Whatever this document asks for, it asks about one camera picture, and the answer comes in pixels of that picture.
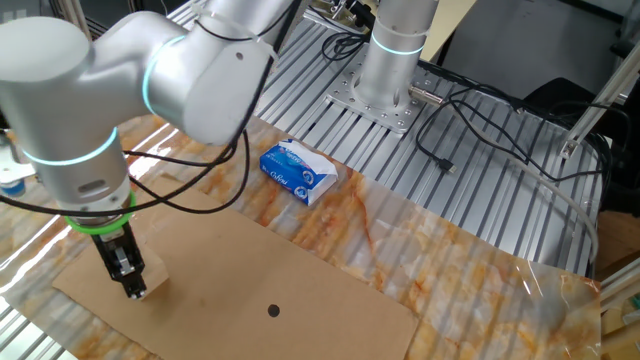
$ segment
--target robotic arm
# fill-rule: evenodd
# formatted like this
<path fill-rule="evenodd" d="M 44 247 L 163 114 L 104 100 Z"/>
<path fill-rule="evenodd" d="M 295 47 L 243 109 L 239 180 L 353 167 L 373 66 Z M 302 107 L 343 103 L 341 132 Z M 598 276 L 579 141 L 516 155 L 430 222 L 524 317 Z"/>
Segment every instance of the robotic arm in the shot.
<path fill-rule="evenodd" d="M 282 14 L 296 11 L 292 2 L 210 0 L 191 32 L 161 15 L 135 13 L 94 43 L 62 20 L 12 21 L 0 26 L 8 54 L 0 58 L 0 108 L 61 209 L 129 207 L 116 126 L 151 113 L 198 142 L 231 141 L 286 30 Z M 128 216 L 69 221 L 92 235 L 127 296 L 144 296 L 144 261 Z"/>

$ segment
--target black dot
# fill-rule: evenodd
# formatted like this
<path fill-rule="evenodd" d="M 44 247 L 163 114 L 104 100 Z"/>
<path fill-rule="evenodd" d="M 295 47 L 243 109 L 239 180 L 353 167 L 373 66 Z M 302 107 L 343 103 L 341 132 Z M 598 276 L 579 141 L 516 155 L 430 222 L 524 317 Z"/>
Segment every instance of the black dot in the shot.
<path fill-rule="evenodd" d="M 267 312 L 271 317 L 278 317 L 278 315 L 280 315 L 280 308 L 278 307 L 278 305 L 269 305 L 269 309 L 267 309 Z"/>

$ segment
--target metal mounting plate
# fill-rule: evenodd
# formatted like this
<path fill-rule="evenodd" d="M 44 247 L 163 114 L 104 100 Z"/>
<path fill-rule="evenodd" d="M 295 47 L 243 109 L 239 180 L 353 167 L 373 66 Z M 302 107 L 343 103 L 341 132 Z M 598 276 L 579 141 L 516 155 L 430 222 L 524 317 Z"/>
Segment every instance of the metal mounting plate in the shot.
<path fill-rule="evenodd" d="M 358 100 L 358 97 L 353 93 L 352 81 L 362 67 L 368 46 L 365 44 L 349 62 L 349 65 L 329 85 L 326 96 L 338 106 L 349 109 L 393 132 L 403 134 L 409 131 L 425 104 L 414 99 L 407 107 L 377 109 Z"/>

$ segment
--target clear plastic sheet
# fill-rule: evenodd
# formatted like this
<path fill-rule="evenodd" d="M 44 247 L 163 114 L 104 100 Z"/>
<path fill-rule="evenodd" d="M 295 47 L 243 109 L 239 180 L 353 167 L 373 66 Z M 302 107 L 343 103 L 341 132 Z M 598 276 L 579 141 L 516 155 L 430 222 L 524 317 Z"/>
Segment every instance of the clear plastic sheet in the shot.
<path fill-rule="evenodd" d="M 120 134 L 125 149 L 186 160 L 210 161 L 220 150 L 153 117 L 128 122 Z M 599 358 L 599 284 L 508 255 L 337 162 L 338 183 L 307 207 L 258 169 L 259 155 L 288 136 L 257 119 L 249 134 L 251 175 L 233 209 L 413 310 L 421 322 L 406 359 Z M 233 196 L 242 149 L 197 188 L 222 202 Z M 129 162 L 147 184 L 199 171 Z M 22 200 L 54 206 L 33 182 Z M 78 358 L 154 358 L 51 287 L 90 239 L 58 217 L 0 212 L 0 293 L 14 308 Z"/>

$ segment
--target blue tissue box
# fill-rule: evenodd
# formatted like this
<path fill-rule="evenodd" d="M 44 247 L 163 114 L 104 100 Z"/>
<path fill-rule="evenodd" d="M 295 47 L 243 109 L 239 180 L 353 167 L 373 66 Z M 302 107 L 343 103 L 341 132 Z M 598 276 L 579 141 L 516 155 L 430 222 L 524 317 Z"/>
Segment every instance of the blue tissue box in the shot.
<path fill-rule="evenodd" d="M 331 161 L 293 139 L 280 141 L 264 153 L 260 169 L 307 205 L 338 180 Z"/>

